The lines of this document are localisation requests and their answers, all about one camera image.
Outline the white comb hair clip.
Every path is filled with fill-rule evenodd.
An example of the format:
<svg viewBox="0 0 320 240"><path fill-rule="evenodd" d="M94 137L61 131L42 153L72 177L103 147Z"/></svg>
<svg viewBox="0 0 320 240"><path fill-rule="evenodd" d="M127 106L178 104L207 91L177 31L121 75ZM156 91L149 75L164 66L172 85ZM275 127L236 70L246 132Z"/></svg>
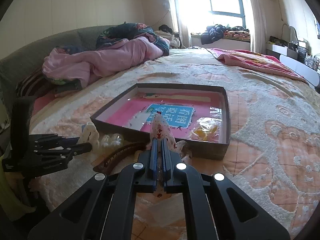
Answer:
<svg viewBox="0 0 320 240"><path fill-rule="evenodd" d="M77 144L83 144L89 142L92 145L92 150L97 151L99 150L99 137L100 134L93 122L88 122L83 126L82 133Z"/></svg>

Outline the clear pearl hair claw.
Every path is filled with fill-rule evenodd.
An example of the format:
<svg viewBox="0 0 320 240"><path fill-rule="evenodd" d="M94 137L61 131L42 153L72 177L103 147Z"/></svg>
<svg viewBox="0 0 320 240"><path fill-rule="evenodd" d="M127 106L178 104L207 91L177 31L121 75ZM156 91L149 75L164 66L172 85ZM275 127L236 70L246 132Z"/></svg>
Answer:
<svg viewBox="0 0 320 240"><path fill-rule="evenodd" d="M124 139L122 135L118 133L106 134L102 137L100 141L100 146L102 148L120 148L123 146Z"/></svg>

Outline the yellow item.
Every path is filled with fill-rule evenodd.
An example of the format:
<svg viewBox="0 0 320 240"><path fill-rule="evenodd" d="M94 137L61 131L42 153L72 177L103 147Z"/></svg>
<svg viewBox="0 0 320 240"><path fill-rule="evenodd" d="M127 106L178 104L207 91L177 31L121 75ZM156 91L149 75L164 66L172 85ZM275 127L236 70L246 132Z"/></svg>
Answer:
<svg viewBox="0 0 320 240"><path fill-rule="evenodd" d="M202 117L196 121L194 128L191 130L189 139L206 142L219 142L222 120Z"/></svg>

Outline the small clear plastic packet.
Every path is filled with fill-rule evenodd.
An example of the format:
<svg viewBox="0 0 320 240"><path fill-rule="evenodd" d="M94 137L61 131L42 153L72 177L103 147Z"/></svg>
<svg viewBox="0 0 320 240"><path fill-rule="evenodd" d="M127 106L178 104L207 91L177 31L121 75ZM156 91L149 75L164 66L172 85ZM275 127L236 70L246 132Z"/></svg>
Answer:
<svg viewBox="0 0 320 240"><path fill-rule="evenodd" d="M138 112L127 123L127 128L140 131L141 128L147 123L151 113Z"/></svg>

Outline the floral fabric bow scrunchie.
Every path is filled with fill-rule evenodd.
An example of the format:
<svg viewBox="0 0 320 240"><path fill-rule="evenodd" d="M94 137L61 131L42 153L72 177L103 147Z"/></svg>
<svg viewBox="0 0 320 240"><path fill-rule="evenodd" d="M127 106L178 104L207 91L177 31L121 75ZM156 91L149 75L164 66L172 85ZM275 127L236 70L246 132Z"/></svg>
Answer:
<svg viewBox="0 0 320 240"><path fill-rule="evenodd" d="M150 129L150 142L148 143L146 149L150 150L152 146L152 140L157 139L157 189L153 195L159 199L167 199L171 197L171 194L165 193L163 186L163 175L162 175L162 158L161 158L161 141L163 139L167 140L168 149L180 154L180 157L183 158L185 153L183 148L186 145L186 141L182 140L177 142L172 130L165 118L161 115L160 112L157 112L152 118L151 129Z"/></svg>

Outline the grey upholstered headboard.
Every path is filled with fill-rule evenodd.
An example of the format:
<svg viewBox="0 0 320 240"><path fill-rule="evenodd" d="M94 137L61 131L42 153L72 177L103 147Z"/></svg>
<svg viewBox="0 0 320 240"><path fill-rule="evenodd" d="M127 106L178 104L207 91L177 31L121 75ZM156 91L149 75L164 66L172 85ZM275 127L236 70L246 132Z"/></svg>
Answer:
<svg viewBox="0 0 320 240"><path fill-rule="evenodd" d="M57 46L73 45L88 50L94 50L98 36L108 25L85 27L64 31L43 39L31 42L10 55L1 59L1 93L2 102L11 112L12 105L17 98L15 93L19 81L42 67L44 58Z"/></svg>

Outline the pink quilt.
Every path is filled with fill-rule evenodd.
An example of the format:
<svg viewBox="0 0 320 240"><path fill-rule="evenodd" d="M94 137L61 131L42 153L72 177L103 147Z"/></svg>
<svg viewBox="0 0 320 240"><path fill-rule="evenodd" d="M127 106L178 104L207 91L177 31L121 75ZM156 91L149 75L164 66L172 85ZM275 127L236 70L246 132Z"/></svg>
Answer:
<svg viewBox="0 0 320 240"><path fill-rule="evenodd" d="M75 54L62 53L54 48L44 59L42 72L53 82L79 81L85 88L101 77L124 71L164 55L164 51L140 36L125 40L116 48L89 50Z"/></svg>

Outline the dark shallow cardboard tray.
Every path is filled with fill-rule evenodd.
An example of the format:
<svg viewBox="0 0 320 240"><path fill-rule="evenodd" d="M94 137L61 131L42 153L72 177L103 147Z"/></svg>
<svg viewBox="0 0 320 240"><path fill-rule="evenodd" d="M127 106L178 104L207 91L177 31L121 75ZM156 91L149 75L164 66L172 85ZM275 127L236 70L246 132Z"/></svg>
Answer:
<svg viewBox="0 0 320 240"><path fill-rule="evenodd" d="M196 158L222 160L231 140L228 97L220 86L137 83L97 110L91 121L99 132L118 133L130 142L184 141Z"/></svg>

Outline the beige patterned bedspread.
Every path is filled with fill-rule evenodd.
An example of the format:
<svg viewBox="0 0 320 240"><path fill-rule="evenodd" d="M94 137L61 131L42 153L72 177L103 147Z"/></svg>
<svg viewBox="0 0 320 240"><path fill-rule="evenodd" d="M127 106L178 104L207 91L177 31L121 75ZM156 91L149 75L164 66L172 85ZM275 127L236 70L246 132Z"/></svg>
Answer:
<svg viewBox="0 0 320 240"><path fill-rule="evenodd" d="M221 172L297 239L319 208L319 94L306 83L226 66L204 49L169 56L103 78L45 106L33 134L78 137L90 116L137 83L221 86L228 95L231 142L222 161L187 156L199 172Z"/></svg>

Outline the dark floral blanket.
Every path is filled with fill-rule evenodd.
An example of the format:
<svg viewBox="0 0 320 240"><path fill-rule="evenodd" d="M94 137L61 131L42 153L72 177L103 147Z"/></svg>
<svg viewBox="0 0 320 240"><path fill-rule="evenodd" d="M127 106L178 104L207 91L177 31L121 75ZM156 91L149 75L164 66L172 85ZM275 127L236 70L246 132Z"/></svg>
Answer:
<svg viewBox="0 0 320 240"><path fill-rule="evenodd" d="M144 23L123 23L115 27L105 29L97 38L96 50L114 46L122 40L133 40L138 37L146 37L151 43L163 51L164 56L169 55L170 42L158 36L150 26Z"/></svg>

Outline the red pink blanket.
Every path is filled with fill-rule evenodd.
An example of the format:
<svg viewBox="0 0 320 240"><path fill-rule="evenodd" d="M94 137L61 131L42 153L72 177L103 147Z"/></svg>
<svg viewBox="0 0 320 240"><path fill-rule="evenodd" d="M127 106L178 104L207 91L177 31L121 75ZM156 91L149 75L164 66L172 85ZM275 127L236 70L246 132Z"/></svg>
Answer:
<svg viewBox="0 0 320 240"><path fill-rule="evenodd" d="M248 50L224 50L219 48L210 48L208 51L218 61L228 66L242 67L307 83L304 77L285 66L274 56L259 54Z"/></svg>

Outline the white desk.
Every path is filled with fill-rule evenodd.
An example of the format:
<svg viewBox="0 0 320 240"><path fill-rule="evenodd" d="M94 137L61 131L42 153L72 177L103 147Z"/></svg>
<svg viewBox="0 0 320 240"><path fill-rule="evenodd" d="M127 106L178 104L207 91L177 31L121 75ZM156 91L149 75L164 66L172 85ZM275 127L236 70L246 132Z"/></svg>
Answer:
<svg viewBox="0 0 320 240"><path fill-rule="evenodd" d="M285 64L291 70L304 77L311 87L319 89L319 74L312 68L299 62L297 60L297 52L287 47L282 47L267 42L266 54L276 57L281 63Z"/></svg>

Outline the colourful folded blanket on sill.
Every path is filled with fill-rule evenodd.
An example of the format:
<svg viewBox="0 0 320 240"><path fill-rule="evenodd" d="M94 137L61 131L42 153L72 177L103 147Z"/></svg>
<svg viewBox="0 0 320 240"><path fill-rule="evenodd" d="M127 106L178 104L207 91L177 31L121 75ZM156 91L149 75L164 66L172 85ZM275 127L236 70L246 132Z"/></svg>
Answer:
<svg viewBox="0 0 320 240"><path fill-rule="evenodd" d="M223 38L230 40L238 40L249 42L251 40L251 35L249 29L241 26L227 27L226 31L223 33Z"/></svg>

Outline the dark jacket on sill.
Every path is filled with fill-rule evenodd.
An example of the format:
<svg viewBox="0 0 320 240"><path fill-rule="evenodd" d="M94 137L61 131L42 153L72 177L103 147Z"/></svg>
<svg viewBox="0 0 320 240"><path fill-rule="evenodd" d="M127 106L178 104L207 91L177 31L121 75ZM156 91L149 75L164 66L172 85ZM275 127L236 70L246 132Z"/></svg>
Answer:
<svg viewBox="0 0 320 240"><path fill-rule="evenodd" d="M216 42L224 37L224 33L228 30L228 27L225 27L220 24L208 26L207 30L201 34L201 44L211 44Z"/></svg>

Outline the window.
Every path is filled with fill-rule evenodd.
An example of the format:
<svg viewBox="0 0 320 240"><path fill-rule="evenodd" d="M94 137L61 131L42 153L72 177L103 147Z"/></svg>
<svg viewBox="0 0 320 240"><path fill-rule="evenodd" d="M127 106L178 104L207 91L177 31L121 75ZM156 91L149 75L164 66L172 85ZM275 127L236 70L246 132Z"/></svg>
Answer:
<svg viewBox="0 0 320 240"><path fill-rule="evenodd" d="M243 0L177 0L178 15L191 34L208 26L246 27Z"/></svg>

